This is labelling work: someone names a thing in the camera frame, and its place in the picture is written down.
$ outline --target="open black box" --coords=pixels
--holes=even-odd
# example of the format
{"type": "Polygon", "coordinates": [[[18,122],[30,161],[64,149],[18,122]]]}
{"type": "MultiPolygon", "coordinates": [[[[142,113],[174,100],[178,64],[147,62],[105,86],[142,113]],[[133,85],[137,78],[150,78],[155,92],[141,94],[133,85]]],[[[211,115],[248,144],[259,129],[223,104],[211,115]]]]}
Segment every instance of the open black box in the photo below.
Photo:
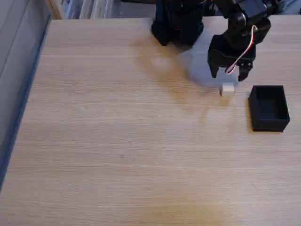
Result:
{"type": "Polygon", "coordinates": [[[283,86],[253,86],[249,105],[253,131],[283,132],[290,122],[283,86]]]}

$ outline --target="gray wall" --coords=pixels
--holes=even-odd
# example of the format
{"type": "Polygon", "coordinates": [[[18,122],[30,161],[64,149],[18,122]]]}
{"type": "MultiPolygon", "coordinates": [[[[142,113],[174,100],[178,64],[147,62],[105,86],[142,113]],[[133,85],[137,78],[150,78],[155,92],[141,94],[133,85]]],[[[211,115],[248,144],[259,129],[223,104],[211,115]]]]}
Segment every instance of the gray wall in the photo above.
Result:
{"type": "Polygon", "coordinates": [[[44,0],[0,1],[0,188],[48,20],[44,0]]]}

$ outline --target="floor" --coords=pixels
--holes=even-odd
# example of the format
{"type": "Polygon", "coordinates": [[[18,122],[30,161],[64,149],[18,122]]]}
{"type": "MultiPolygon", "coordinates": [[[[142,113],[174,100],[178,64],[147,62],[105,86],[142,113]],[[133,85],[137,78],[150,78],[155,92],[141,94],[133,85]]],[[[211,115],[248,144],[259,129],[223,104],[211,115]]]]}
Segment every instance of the floor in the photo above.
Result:
{"type": "Polygon", "coordinates": [[[106,18],[142,18],[155,17],[156,5],[121,2],[111,0],[106,8],[106,18]]]}

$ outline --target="wood grain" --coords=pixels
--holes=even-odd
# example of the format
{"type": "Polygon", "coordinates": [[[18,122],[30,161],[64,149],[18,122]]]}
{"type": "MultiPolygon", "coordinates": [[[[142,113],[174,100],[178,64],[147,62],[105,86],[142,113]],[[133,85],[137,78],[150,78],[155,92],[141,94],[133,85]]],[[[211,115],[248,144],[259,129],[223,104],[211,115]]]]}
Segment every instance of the wood grain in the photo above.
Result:
{"type": "Polygon", "coordinates": [[[272,17],[231,99],[206,52],[161,47],[150,19],[53,21],[0,196],[1,226],[299,226],[301,24],[272,17]],[[285,132],[253,133],[253,85],[280,84],[285,132]]]}

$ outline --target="small white block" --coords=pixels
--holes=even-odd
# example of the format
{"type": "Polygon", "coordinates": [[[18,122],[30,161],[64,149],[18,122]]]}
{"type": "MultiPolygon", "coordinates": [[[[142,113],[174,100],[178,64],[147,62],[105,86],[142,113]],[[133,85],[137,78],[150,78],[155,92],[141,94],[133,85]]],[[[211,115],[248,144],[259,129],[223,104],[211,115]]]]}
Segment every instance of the small white block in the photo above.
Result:
{"type": "Polygon", "coordinates": [[[223,82],[221,88],[222,97],[230,97],[234,94],[235,88],[233,82],[223,82]]]}

